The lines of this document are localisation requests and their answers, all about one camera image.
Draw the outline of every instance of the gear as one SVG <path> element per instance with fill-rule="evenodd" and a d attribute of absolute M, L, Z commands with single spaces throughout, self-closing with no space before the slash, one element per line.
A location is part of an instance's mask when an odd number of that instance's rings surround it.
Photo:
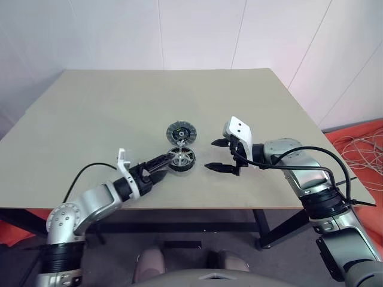
<path fill-rule="evenodd" d="M 168 127 L 166 137 L 172 145 L 186 146 L 196 140 L 197 131 L 186 121 L 176 121 Z"/>

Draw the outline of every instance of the white wall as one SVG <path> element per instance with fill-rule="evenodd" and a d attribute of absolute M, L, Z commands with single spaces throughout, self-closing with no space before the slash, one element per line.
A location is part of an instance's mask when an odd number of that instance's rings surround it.
<path fill-rule="evenodd" d="M 63 69 L 270 67 L 319 125 L 383 117 L 382 0 L 0 1 L 0 138 Z"/>

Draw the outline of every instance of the black metal frame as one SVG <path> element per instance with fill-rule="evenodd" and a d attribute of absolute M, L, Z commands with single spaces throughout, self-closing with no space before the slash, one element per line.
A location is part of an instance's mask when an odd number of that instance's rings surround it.
<path fill-rule="evenodd" d="M 203 232 L 258 232 L 258 248 L 270 248 L 310 227 L 304 210 L 270 231 L 263 209 L 254 209 L 255 222 L 180 222 L 180 223 L 126 223 L 106 222 L 93 225 L 88 233 L 203 233 Z M 0 209 L 0 219 L 37 236 L 46 237 L 45 220 L 25 209 Z"/>

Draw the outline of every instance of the black cable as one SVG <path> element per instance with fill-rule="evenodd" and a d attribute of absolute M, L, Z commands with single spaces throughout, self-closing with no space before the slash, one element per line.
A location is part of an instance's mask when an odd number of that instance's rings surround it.
<path fill-rule="evenodd" d="M 274 164 L 267 164 L 267 163 L 257 163 L 255 161 L 248 160 L 247 158 L 241 156 L 235 149 L 232 149 L 232 154 L 238 157 L 240 160 L 252 164 L 253 166 L 258 166 L 264 169 L 279 169 L 279 170 L 322 170 L 323 172 L 327 172 L 330 178 L 331 185 L 336 188 L 336 182 L 334 178 L 333 172 L 323 166 L 276 166 Z"/>
<path fill-rule="evenodd" d="M 65 195 L 64 200 L 63 200 L 62 203 L 66 202 L 66 200 L 68 199 L 68 197 L 69 197 L 69 195 L 70 195 L 70 193 L 71 193 L 71 191 L 72 191 L 74 185 L 76 184 L 77 179 L 80 177 L 80 175 L 81 175 L 81 174 L 82 174 L 88 167 L 91 167 L 91 166 L 108 166 L 108 167 L 110 167 L 111 169 L 117 170 L 114 166 L 112 166 L 112 165 L 110 165 L 110 164 L 108 164 L 108 163 L 90 163 L 90 164 L 84 166 L 84 167 L 78 172 L 78 174 L 76 175 L 76 177 L 74 178 L 74 180 L 73 180 L 71 186 L 69 187 L 68 191 L 66 192 L 66 195 Z"/>
<path fill-rule="evenodd" d="M 310 150 L 313 150 L 313 151 L 324 152 L 325 154 L 331 156 L 338 163 L 338 165 L 340 165 L 341 169 L 343 170 L 343 173 L 345 175 L 345 180 L 346 180 L 346 199 L 350 202 L 351 201 L 351 180 L 349 178 L 348 170 L 346 168 L 346 165 L 343 163 L 343 161 L 339 157 L 337 157 L 334 153 L 332 153 L 331 151 L 329 151 L 329 150 L 327 150 L 325 148 L 319 148 L 317 146 L 300 146 L 300 147 L 293 148 L 293 149 L 291 149 L 289 151 L 286 151 L 285 153 L 281 154 L 274 161 L 274 164 L 279 163 L 279 161 L 282 158 L 284 158 L 286 155 L 291 154 L 292 152 L 295 152 L 295 151 L 301 151 L 303 149 L 310 149 Z"/>

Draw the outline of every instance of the table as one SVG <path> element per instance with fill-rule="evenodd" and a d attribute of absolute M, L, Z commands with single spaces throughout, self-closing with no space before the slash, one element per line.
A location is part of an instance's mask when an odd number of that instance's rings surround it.
<path fill-rule="evenodd" d="M 185 120 L 197 129 L 189 146 L 196 153 L 193 169 L 185 176 L 168 175 L 149 195 L 127 201 L 124 208 L 302 208 L 278 170 L 250 167 L 234 176 L 203 166 L 233 162 L 227 149 L 210 145 L 221 138 L 232 115 L 251 127 L 254 143 L 295 138 L 337 153 L 270 69 L 68 70 L 0 141 L 0 207 L 56 207 L 83 166 L 115 164 L 119 148 L 133 163 L 163 154 L 172 148 L 168 125 Z M 309 153 L 332 169 L 337 181 L 344 179 L 330 157 Z M 119 176 L 107 167 L 89 169 L 69 200 Z M 352 196 L 373 202 L 359 180 L 352 182 Z"/>

